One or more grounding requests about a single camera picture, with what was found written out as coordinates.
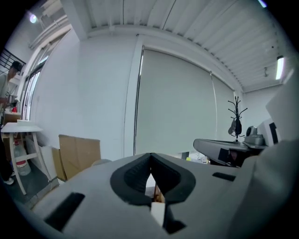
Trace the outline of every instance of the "desk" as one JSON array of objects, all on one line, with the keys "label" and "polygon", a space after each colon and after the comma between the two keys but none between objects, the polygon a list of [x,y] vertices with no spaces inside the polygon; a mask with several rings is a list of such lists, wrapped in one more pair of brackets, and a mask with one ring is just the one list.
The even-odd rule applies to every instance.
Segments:
[{"label": "desk", "polygon": [[[24,195],[26,194],[26,191],[23,187],[23,184],[20,179],[20,175],[18,173],[18,168],[16,165],[17,162],[37,157],[39,162],[41,163],[43,170],[46,172],[46,176],[47,176],[48,180],[50,180],[50,175],[48,173],[48,170],[43,161],[41,152],[39,151],[39,147],[37,144],[36,132],[40,132],[40,131],[42,131],[42,129],[36,125],[19,125],[18,123],[7,123],[1,130],[2,133],[9,133],[9,147],[10,147],[11,160],[13,162],[13,167],[14,167],[14,173],[17,178],[18,184],[21,188],[21,191]],[[36,148],[36,153],[29,154],[29,155],[23,155],[23,156],[15,158],[15,156],[14,156],[14,133],[32,133],[34,146]]]}]

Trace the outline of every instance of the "coat rack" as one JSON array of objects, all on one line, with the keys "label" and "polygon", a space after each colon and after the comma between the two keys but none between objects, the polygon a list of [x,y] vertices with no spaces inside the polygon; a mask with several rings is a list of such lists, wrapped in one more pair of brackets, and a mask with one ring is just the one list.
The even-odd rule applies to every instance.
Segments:
[{"label": "coat rack", "polygon": [[232,101],[229,101],[229,100],[228,100],[228,102],[232,103],[232,104],[235,106],[235,110],[234,110],[234,111],[232,111],[231,109],[228,109],[228,110],[235,114],[235,117],[231,117],[231,118],[233,118],[233,119],[236,121],[235,135],[232,135],[232,134],[231,134],[231,135],[234,136],[234,137],[236,137],[235,142],[238,142],[238,136],[239,136],[239,135],[241,134],[241,132],[242,132],[242,125],[241,125],[241,122],[240,122],[240,119],[241,119],[242,117],[240,117],[240,115],[241,115],[245,110],[247,110],[247,108],[239,113],[238,105],[239,105],[239,103],[240,103],[241,101],[239,100],[239,97],[237,98],[236,96],[235,96],[235,103],[232,102]]}]

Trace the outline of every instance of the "window shade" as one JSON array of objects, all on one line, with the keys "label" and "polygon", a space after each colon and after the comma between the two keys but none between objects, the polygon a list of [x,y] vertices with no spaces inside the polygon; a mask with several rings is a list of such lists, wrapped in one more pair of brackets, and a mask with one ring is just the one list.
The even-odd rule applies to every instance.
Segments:
[{"label": "window shade", "polygon": [[229,111],[235,110],[235,107],[229,101],[235,102],[234,92],[226,84],[220,81],[215,76],[212,76],[217,105],[217,140],[221,141],[234,141],[235,138],[228,134],[228,129],[231,127],[234,114]]},{"label": "window shade", "polygon": [[136,123],[136,154],[189,152],[195,139],[215,139],[210,74],[174,56],[145,50]]}]

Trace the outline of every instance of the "ceiling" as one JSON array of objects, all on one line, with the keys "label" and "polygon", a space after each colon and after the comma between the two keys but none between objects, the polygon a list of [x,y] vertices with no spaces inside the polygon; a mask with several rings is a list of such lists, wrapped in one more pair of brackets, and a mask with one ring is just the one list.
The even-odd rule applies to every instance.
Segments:
[{"label": "ceiling", "polygon": [[158,28],[183,37],[224,65],[244,92],[277,84],[277,57],[292,50],[278,24],[257,0],[62,0],[79,15],[83,31],[114,25]]},{"label": "ceiling", "polygon": [[30,12],[37,17],[35,25],[40,25],[42,30],[65,16],[60,0],[40,0]]}]

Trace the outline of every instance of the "plastic bottle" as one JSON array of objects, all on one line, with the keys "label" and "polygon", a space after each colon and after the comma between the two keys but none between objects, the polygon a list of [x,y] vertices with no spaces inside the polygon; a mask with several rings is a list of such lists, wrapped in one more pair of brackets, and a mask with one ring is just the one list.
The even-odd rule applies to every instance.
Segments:
[{"label": "plastic bottle", "polygon": [[[22,145],[19,144],[18,140],[14,141],[14,157],[20,157],[26,155],[26,151]],[[21,176],[26,176],[31,172],[31,168],[26,160],[17,162],[18,172]]]}]

